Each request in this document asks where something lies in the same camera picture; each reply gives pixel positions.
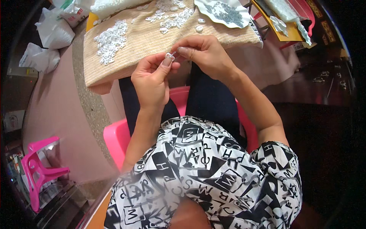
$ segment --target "woman's right hand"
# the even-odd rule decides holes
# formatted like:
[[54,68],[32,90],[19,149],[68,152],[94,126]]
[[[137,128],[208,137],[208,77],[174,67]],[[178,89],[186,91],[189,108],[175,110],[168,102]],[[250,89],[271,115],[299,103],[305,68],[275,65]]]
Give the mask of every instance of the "woman's right hand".
[[212,35],[182,38],[173,45],[170,53],[175,51],[196,63],[209,77],[221,82],[236,69],[218,39]]

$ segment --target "woman's left hand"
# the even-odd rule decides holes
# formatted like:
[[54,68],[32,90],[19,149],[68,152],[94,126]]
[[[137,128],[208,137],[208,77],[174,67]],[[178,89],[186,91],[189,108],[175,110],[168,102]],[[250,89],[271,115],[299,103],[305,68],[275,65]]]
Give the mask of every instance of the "woman's left hand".
[[131,81],[135,87],[142,110],[164,109],[169,101],[167,74],[177,72],[180,63],[165,58],[165,52],[153,54],[140,60],[132,73]]

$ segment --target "white plastic button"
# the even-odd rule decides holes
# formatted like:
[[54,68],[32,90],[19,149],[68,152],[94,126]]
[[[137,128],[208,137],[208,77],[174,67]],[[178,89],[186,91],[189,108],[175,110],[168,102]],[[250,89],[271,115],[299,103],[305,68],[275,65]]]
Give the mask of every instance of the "white plastic button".
[[203,30],[203,26],[202,25],[199,25],[196,27],[196,31],[197,32],[201,32]]

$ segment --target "paper plate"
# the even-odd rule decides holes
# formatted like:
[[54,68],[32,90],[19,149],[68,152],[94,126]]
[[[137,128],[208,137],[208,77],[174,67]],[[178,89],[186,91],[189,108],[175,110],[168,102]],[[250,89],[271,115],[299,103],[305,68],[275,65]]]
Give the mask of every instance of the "paper plate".
[[249,24],[248,10],[238,0],[194,0],[194,4],[213,22],[224,24],[229,28],[244,28]]

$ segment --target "table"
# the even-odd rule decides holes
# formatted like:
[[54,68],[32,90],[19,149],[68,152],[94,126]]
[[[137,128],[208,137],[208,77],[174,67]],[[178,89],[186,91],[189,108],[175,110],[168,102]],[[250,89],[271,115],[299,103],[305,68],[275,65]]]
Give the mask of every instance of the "table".
[[297,25],[295,22],[286,23],[286,26],[287,26],[286,28],[287,28],[287,32],[288,32],[288,37],[287,37],[282,32],[277,32],[275,30],[275,27],[273,26],[271,19],[269,19],[269,17],[262,10],[262,8],[260,8],[260,6],[258,5],[258,3],[255,0],[250,0],[250,2],[248,4],[246,4],[244,7],[246,7],[246,8],[249,7],[249,12],[250,12],[250,8],[252,5],[254,5],[257,8],[259,13],[261,13],[262,17],[266,20],[266,22],[268,24],[268,26],[262,27],[261,28],[262,30],[264,30],[266,28],[268,28],[268,29],[271,28],[272,31],[276,34],[279,41],[305,41],[305,39],[301,36],[300,31],[297,29]]

